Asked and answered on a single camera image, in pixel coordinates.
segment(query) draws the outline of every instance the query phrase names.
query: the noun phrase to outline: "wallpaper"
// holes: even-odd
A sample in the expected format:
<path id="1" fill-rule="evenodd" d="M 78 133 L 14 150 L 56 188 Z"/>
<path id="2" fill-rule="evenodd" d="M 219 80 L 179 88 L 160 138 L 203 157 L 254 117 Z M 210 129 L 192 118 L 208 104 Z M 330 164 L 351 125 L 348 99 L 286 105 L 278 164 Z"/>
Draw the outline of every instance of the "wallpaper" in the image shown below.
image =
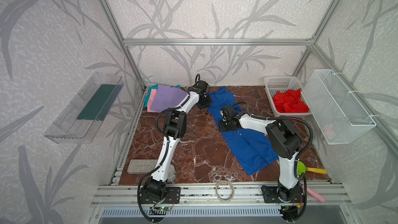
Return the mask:
<path id="1" fill-rule="evenodd" d="M 305 46 L 142 46 L 130 54 L 146 84 L 264 85 L 264 76 L 293 73 Z"/>
<path id="2" fill-rule="evenodd" d="M 97 0 L 0 1 L 0 223 L 81 223 L 142 91 Z M 91 144 L 43 136 L 93 72 L 125 86 Z"/>
<path id="3" fill-rule="evenodd" d="M 318 45 L 398 133 L 398 0 L 343 0 Z M 306 73 L 322 69 L 315 55 Z M 375 130 L 350 144 L 329 145 L 313 118 L 315 146 L 334 182 L 344 185 L 364 224 L 398 219 L 398 159 Z"/>
<path id="4" fill-rule="evenodd" d="M 107 0 L 124 38 L 310 38 L 331 0 Z M 305 47 L 140 46 L 147 85 L 263 85 L 291 74 Z"/>

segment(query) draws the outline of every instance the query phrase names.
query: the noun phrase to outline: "perforated basket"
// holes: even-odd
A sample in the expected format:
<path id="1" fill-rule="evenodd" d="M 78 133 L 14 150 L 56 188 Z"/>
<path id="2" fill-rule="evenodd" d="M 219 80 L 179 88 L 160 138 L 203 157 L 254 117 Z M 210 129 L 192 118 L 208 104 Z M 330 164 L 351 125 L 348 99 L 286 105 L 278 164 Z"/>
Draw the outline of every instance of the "perforated basket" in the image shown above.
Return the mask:
<path id="1" fill-rule="evenodd" d="M 279 116 L 289 116 L 289 117 L 297 117 L 303 118 L 307 115 L 310 115 L 311 112 L 294 112 L 294 113 L 285 113 L 285 112 L 278 112 L 276 110 L 275 104 L 272 98 L 276 95 L 276 92 L 284 93 L 287 90 L 297 90 L 299 88 L 303 89 L 303 86 L 300 80 L 294 76 L 266 76 L 264 78 L 264 83 L 266 85 L 266 92 L 268 96 L 268 100 L 271 104 L 272 111 L 275 117 Z"/>
<path id="2" fill-rule="evenodd" d="M 347 144 L 376 126 L 373 118 L 330 69 L 314 70 L 302 92 L 329 144 Z"/>

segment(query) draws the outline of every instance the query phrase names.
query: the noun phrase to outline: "brown marble surface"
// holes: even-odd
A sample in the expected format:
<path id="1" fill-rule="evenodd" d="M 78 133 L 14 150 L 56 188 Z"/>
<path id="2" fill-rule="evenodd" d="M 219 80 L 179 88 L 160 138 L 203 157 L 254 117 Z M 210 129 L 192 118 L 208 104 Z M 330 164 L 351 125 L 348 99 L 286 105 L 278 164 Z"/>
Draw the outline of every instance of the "brown marble surface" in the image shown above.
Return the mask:
<path id="1" fill-rule="evenodd" d="M 211 87 L 210 91 L 218 89 L 219 87 Z M 227 90 L 234 93 L 236 102 L 249 103 L 251 113 L 265 117 L 273 116 L 263 86 L 227 87 Z M 163 139 L 155 128 L 156 116 L 157 113 L 148 113 L 147 109 L 143 108 L 119 185 L 137 185 L 142 177 L 127 173 L 131 159 L 158 159 Z M 304 147 L 308 135 L 302 124 L 294 124 L 304 139 Z M 301 155 L 300 160 L 307 167 L 323 168 L 312 146 Z M 196 106 L 187 115 L 187 131 L 174 152 L 172 164 L 177 173 L 173 183 L 208 183 L 220 180 L 277 181 L 279 177 L 278 161 L 253 175 L 246 174 L 221 136 L 211 114 L 206 109 L 200 110 Z M 312 172 L 307 172 L 306 177 L 307 180 L 330 179 L 327 175 Z"/>

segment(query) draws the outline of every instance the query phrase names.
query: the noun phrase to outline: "teal cloth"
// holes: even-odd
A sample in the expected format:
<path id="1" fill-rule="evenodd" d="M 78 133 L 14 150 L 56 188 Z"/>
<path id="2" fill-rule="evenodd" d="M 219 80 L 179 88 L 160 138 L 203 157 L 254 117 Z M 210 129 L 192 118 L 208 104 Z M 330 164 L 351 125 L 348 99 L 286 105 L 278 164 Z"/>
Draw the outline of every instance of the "teal cloth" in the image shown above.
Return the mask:
<path id="1" fill-rule="evenodd" d="M 178 87 L 178 88 L 181 88 L 180 85 L 171 86 L 171 87 Z M 152 88 L 158 89 L 158 85 L 156 84 L 156 85 L 154 85 L 154 86 L 150 86 L 150 87 L 149 87 L 148 94 L 147 94 L 147 96 L 144 98 L 144 102 L 145 102 L 144 107 L 148 107 L 148 100 L 149 100 L 150 92 L 152 91 Z"/>

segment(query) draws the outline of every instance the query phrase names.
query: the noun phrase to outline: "red cloth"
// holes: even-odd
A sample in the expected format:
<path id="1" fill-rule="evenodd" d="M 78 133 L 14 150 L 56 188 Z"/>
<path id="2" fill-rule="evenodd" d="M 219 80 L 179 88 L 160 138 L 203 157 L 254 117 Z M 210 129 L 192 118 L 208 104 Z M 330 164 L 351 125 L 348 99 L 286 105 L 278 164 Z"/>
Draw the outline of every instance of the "red cloth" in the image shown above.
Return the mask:
<path id="1" fill-rule="evenodd" d="M 300 98 L 301 88 L 296 91 L 289 89 L 284 93 L 278 91 L 272 100 L 278 112 L 308 112 L 310 109 Z"/>

